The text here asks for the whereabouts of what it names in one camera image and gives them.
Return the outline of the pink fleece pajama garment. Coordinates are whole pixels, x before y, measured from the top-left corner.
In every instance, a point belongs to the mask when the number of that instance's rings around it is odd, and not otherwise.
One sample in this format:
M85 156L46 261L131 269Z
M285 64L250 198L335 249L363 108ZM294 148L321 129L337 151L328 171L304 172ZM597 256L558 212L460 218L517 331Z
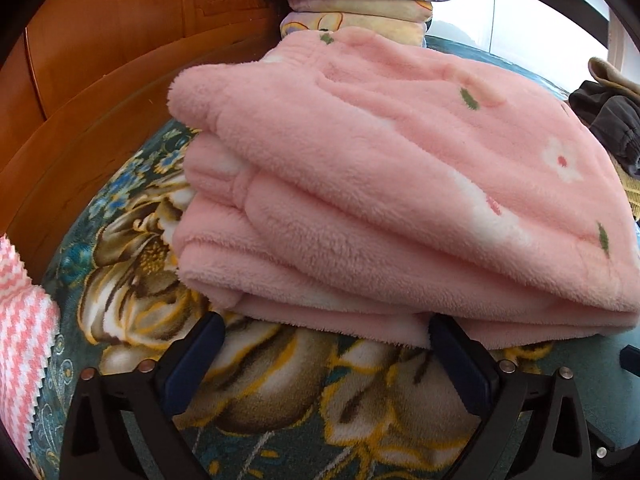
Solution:
M172 246L214 307L410 346L448 314L490 348L630 330L639 247L600 143L538 84L361 28L188 68Z

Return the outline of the pink white zigzag cloth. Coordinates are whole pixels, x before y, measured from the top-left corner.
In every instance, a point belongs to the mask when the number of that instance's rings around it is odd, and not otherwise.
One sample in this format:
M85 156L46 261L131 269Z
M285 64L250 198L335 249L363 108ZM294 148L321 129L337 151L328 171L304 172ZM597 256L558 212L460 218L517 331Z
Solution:
M1 421L22 460L28 460L35 409L54 343L60 309L29 277L1 237Z

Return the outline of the teal floral bed blanket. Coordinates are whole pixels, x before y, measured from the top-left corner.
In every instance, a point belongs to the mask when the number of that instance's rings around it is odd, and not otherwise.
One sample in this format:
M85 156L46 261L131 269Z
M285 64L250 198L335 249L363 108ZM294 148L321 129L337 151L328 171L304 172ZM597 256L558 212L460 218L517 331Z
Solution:
M61 322L44 372L30 457L58 476L81 370L159 358L208 307L177 278L170 230L186 210L192 132L135 99L107 115L143 145L105 181L43 273ZM437 479L477 420L430 352L230 315L224 350L177 418L214 479Z

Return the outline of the yellow knit garment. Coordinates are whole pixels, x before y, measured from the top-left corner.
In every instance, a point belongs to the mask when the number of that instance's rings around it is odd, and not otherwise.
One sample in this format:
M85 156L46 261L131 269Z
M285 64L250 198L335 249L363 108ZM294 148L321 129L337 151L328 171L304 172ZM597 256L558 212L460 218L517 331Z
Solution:
M620 165L617 165L617 172L620 183L627 196L634 220L638 221L640 218L640 181L627 174Z

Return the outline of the dark grey garment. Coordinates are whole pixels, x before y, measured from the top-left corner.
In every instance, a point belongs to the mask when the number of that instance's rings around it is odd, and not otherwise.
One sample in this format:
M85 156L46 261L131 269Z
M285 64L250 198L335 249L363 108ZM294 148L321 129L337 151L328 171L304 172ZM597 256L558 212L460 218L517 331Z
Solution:
M626 174L639 179L639 104L590 81L568 96L568 104Z

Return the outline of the yellow cartoon folded blanket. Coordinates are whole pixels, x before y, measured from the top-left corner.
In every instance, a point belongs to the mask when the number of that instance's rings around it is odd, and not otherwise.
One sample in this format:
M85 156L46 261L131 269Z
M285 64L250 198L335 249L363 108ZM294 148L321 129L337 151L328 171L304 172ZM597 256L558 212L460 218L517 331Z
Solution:
M424 45L433 6L414 0L288 0L291 12L280 24L282 37L300 30L372 30L400 44Z

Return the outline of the wooden bed frame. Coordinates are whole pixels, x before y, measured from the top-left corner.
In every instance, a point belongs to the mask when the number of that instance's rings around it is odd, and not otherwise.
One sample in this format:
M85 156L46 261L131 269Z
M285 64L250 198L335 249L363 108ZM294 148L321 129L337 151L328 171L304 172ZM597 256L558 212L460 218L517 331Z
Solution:
M1 231L32 278L166 122L172 78L263 54L283 12L274 0L1 0Z

